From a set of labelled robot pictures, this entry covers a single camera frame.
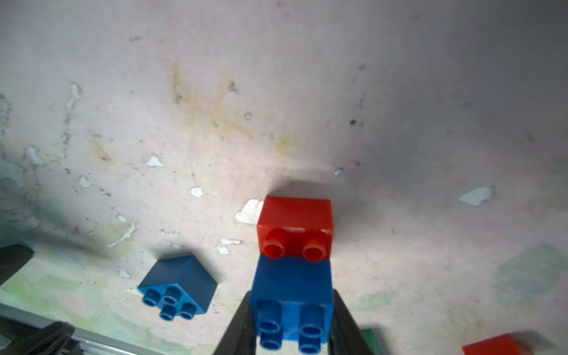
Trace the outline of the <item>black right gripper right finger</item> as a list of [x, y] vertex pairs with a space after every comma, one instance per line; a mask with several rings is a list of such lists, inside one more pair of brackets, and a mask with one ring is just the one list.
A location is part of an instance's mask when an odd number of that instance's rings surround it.
[[373, 355], [371, 347], [351, 316], [339, 292], [334, 289], [334, 312], [328, 336], [330, 355]]

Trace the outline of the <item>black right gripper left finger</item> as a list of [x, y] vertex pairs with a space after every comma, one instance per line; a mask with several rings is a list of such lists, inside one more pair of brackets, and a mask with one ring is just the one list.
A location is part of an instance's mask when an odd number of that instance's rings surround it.
[[247, 291], [214, 355], [256, 355], [257, 329], [250, 296], [251, 291]]

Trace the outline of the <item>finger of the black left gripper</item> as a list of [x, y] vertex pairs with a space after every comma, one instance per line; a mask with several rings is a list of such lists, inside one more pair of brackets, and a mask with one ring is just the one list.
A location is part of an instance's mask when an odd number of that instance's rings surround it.
[[42, 329], [17, 325], [11, 331], [13, 339], [1, 354], [60, 354], [72, 340], [75, 327], [66, 322], [53, 322]]
[[15, 244], [0, 249], [0, 285], [7, 282], [34, 256], [28, 246]]

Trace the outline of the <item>red small lego brick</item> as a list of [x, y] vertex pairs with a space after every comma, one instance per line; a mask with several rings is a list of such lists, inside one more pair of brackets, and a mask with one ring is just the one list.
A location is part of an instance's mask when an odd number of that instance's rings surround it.
[[260, 254], [271, 259], [328, 260], [334, 240], [331, 201], [268, 196], [257, 222]]

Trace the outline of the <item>red square lego brick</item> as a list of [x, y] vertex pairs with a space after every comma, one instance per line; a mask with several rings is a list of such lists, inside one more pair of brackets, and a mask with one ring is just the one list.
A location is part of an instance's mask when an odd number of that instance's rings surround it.
[[462, 347], [464, 355], [534, 355], [533, 350], [510, 334], [483, 340]]

